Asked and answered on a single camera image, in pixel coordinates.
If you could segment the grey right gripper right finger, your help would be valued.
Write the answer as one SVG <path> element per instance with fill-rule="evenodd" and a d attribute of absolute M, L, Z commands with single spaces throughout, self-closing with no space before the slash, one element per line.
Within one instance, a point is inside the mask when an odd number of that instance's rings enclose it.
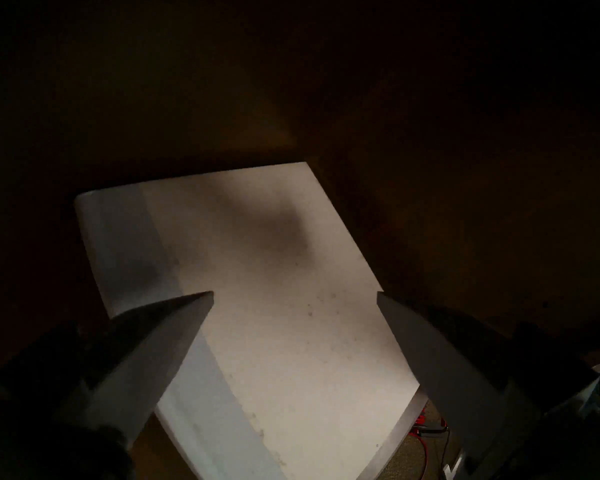
<path fill-rule="evenodd" d="M 514 380 L 511 340 L 471 315 L 377 293 L 415 378 L 466 452 L 462 471 L 504 471 L 540 412 Z"/>

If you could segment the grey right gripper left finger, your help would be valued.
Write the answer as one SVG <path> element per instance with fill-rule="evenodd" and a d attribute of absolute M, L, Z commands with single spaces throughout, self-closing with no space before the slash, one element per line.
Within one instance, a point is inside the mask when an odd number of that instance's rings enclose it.
<path fill-rule="evenodd" d="M 55 418 L 114 429 L 130 447 L 179 371 L 214 305 L 212 291 L 172 297 L 116 316 L 85 352 L 77 387 Z"/>

